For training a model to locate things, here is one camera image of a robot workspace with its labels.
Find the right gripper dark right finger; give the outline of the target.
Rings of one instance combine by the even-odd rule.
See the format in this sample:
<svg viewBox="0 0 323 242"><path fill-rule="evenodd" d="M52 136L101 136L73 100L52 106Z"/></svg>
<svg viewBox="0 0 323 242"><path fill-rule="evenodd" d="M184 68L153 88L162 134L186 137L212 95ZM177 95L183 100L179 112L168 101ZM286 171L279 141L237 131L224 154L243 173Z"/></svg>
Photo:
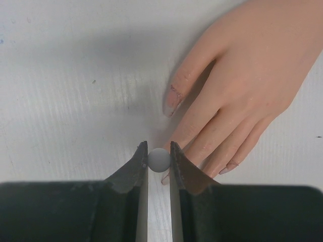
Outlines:
<svg viewBox="0 0 323 242"><path fill-rule="evenodd" d="M322 241L322 192L222 185L171 143L173 241Z"/></svg>

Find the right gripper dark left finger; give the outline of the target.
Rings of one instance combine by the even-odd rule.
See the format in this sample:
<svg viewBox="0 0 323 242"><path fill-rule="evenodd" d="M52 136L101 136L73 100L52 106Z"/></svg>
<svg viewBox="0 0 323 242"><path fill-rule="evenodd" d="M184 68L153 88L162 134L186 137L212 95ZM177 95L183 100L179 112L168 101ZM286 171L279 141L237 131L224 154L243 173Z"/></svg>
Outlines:
<svg viewBox="0 0 323 242"><path fill-rule="evenodd" d="M104 180L1 184L1 241L147 241L148 145Z"/></svg>

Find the mannequin hand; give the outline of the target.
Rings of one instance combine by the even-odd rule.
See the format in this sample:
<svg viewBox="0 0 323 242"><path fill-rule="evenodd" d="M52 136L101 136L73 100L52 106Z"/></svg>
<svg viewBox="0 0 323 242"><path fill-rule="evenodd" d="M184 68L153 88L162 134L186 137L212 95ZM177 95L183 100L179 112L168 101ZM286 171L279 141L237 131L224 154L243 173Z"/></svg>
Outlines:
<svg viewBox="0 0 323 242"><path fill-rule="evenodd" d="M172 116L213 64L170 141L211 178L238 167L294 100L322 52L322 1L245 1L217 19L178 67Z"/></svg>

